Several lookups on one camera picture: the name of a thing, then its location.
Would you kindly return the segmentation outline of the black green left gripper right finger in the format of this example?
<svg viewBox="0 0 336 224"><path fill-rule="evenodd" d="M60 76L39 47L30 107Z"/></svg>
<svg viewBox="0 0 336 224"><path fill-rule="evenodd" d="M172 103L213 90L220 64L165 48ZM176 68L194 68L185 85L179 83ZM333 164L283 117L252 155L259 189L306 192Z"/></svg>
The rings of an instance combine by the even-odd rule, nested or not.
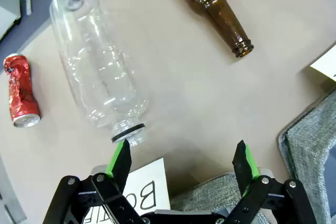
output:
<svg viewBox="0 0 336 224"><path fill-rule="evenodd" d="M243 140L237 144L232 164L241 200L224 223L252 223L261 209L271 210L277 223L317 222L302 182L289 179L282 184L262 175Z"/></svg>

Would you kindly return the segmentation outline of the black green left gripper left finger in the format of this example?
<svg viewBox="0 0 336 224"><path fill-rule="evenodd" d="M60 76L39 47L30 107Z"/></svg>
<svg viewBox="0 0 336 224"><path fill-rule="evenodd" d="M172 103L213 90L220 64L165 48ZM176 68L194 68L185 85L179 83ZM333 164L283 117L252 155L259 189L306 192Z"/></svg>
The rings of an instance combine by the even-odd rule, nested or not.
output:
<svg viewBox="0 0 336 224"><path fill-rule="evenodd" d="M143 223L123 196L131 163L130 145L124 140L117 144L106 172L84 180L74 175L63 177L43 223L84 223L93 207L102 207L114 223Z"/></svg>

